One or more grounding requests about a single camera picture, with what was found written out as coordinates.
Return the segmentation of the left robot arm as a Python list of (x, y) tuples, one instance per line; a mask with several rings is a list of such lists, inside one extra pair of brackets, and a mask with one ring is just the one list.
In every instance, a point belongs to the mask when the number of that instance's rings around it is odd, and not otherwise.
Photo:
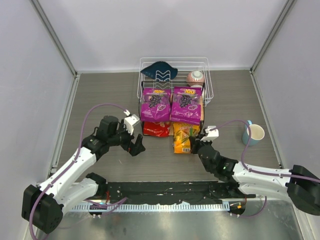
[(139, 122), (135, 114), (122, 120), (104, 116), (99, 126), (80, 142), (74, 155), (56, 173), (38, 186), (31, 184), (24, 190), (21, 216), (29, 222), (31, 234), (34, 227), (50, 234), (73, 207), (106, 192), (107, 181), (98, 174), (90, 173), (78, 184), (75, 181), (111, 147), (120, 146), (133, 157), (144, 152), (143, 136), (134, 136), (134, 127)]

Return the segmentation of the purple blackcurrant candy bag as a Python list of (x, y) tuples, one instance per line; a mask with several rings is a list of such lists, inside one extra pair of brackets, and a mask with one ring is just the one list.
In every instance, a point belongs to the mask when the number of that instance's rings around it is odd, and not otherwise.
[(140, 120), (142, 122), (169, 122), (171, 115), (171, 90), (145, 88), (142, 92)]

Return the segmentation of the red fruit candy bag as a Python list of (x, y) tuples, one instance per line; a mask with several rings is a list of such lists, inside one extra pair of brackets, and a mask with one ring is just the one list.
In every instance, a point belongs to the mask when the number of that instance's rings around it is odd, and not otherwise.
[(143, 134), (159, 138), (169, 137), (170, 128), (170, 122), (144, 122)]

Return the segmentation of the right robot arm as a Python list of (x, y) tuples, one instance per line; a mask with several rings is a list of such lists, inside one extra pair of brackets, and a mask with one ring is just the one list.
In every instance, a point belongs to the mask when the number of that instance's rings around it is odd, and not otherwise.
[(204, 135), (189, 138), (191, 153), (204, 169), (244, 195), (276, 198), (292, 203), (307, 214), (320, 214), (320, 179), (301, 165), (291, 169), (258, 167), (222, 156)]

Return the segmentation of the orange candy bag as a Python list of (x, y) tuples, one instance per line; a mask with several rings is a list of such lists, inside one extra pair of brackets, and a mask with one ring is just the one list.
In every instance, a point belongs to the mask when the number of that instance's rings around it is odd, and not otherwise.
[(190, 137), (196, 137), (200, 132), (199, 125), (184, 122), (173, 123), (173, 152), (189, 154), (191, 152)]

